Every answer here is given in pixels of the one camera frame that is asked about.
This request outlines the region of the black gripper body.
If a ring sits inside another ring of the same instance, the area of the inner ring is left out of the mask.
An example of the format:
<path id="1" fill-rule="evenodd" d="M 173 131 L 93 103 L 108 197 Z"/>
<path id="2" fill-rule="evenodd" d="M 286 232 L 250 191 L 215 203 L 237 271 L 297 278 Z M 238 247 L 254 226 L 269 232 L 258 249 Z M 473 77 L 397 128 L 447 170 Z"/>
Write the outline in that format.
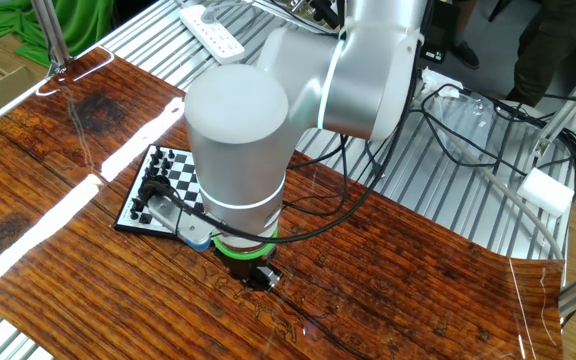
<path id="1" fill-rule="evenodd" d="M 255 280 L 253 279 L 253 271 L 257 267 L 272 267 L 270 263 L 274 257 L 274 251 L 271 250 L 269 254 L 249 260 L 239 260 L 229 257 L 220 250 L 216 251 L 216 256 L 228 269 L 233 278 L 242 283 L 256 285 Z"/>

